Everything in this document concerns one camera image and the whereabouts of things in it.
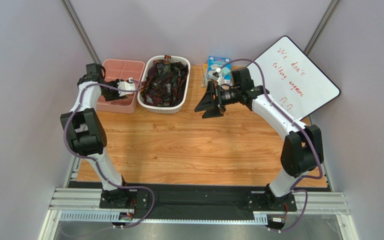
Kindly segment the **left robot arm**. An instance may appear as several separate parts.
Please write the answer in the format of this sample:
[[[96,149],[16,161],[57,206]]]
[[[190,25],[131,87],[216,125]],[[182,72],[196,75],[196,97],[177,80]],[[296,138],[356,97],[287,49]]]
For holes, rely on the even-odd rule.
[[[106,132],[96,113],[102,95],[106,70],[97,63],[86,65],[86,74],[78,80],[78,95],[68,113],[60,116],[63,142],[74,156],[87,160],[101,184],[101,208],[126,208],[131,203],[126,182],[115,169],[107,152]]]

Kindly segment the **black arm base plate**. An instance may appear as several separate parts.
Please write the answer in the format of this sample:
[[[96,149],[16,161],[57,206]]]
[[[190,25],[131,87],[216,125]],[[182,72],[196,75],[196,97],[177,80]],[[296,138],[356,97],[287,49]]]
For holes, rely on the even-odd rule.
[[[97,191],[99,210],[116,210],[118,219],[145,217],[146,220],[244,221],[254,219],[254,212],[298,214],[299,197],[292,194],[279,208],[263,203],[263,186],[221,186],[184,184],[133,184],[127,189],[132,203],[126,208],[101,208],[102,184],[76,182],[70,189]]]

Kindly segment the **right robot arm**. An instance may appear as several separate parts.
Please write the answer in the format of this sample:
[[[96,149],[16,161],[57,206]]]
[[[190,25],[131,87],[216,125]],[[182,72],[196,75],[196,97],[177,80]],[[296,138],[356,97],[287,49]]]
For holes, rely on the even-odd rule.
[[[282,169],[264,190],[263,203],[277,209],[285,203],[295,186],[309,172],[321,169],[323,163],[322,131],[316,125],[306,125],[284,110],[265,88],[255,85],[248,68],[231,72],[232,83],[222,84],[222,69],[215,70],[207,82],[206,91],[194,111],[202,118],[224,116],[226,107],[240,103],[262,117],[283,140],[280,162]]]

